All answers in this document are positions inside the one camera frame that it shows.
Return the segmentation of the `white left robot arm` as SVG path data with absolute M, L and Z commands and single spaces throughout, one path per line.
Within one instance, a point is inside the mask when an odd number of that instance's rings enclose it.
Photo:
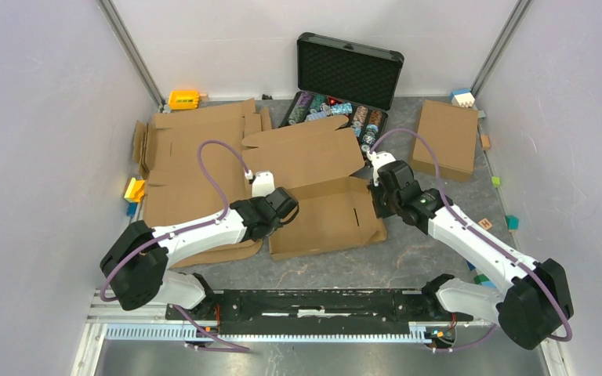
M 298 212 L 299 202 L 278 187 L 266 196 L 235 201 L 213 215 L 177 225 L 132 222 L 100 262 L 106 278 L 100 297 L 118 302 L 125 311 L 160 302 L 205 319 L 214 311 L 214 297 L 198 277 L 171 268 L 213 248 L 263 240 L 292 222 Z

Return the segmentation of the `folded brown cardboard box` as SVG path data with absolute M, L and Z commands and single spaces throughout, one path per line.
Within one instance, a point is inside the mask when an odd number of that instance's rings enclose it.
M 425 100 L 417 134 L 430 145 L 443 179 L 464 183 L 472 177 L 478 113 L 448 103 Z

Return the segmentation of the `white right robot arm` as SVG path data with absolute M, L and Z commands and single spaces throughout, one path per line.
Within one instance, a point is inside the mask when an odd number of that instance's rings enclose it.
M 550 338 L 572 338 L 574 315 L 564 267 L 539 262 L 483 229 L 441 189 L 423 190 L 411 167 L 389 153 L 371 154 L 372 194 L 378 215 L 396 215 L 447 245 L 488 279 L 486 285 L 442 274 L 422 289 L 421 307 L 432 320 L 465 313 L 499 326 L 515 344 L 532 350 Z

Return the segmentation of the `green small cube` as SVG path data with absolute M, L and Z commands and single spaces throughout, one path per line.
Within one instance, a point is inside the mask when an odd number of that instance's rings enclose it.
M 498 176 L 493 176 L 491 178 L 491 183 L 494 188 L 499 188 L 501 186 L 501 179 Z

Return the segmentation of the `teal small cube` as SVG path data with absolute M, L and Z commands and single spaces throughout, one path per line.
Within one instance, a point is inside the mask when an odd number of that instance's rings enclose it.
M 515 215 L 506 215 L 505 220 L 509 231 L 518 230 L 520 221 Z

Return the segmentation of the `black poker chip case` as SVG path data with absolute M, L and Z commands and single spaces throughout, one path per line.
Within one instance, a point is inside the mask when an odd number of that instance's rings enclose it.
M 345 118 L 367 156 L 386 129 L 404 55 L 310 32 L 297 38 L 296 55 L 299 91 L 280 126 Z

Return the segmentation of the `yellow orange toy block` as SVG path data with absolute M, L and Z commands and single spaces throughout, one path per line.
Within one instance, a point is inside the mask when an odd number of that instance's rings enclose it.
M 123 198 L 129 203 L 140 203 L 145 194 L 146 181 L 132 177 L 125 188 Z

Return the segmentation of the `small wooden cube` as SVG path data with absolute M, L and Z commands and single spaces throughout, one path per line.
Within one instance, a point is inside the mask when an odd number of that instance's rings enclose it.
M 481 148 L 483 151 L 489 151 L 491 149 L 491 140 L 488 135 L 481 135 Z

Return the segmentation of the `stack of flat cardboard sheets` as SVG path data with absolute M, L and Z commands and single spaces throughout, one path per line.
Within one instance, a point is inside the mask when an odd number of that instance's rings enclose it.
M 138 121 L 132 159 L 146 181 L 143 219 L 171 226 L 221 212 L 223 202 L 205 178 L 208 172 L 228 202 L 250 197 L 245 171 L 232 152 L 242 140 L 272 128 L 270 112 L 254 99 Z

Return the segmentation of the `wooden letter H cube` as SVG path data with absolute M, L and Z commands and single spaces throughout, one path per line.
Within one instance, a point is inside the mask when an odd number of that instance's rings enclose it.
M 482 220 L 478 221 L 477 223 L 484 230 L 490 230 L 493 227 L 493 224 L 487 218 L 483 218 Z

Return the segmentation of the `blue white toy block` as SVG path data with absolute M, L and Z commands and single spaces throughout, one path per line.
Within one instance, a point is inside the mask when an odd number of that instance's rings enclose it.
M 457 89 L 451 92 L 450 101 L 457 107 L 472 108 L 476 100 L 469 89 Z

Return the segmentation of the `blue green block stack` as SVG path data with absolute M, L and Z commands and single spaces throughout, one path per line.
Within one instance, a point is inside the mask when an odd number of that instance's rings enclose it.
M 472 273 L 473 282 L 477 285 L 496 288 L 495 284 L 482 273 L 474 264 L 467 262 L 468 268 Z

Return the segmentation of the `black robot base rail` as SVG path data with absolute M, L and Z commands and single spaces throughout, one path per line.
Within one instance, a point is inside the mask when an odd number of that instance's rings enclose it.
M 220 334 L 406 334 L 410 323 L 471 321 L 418 289 L 209 290 L 188 315 Z

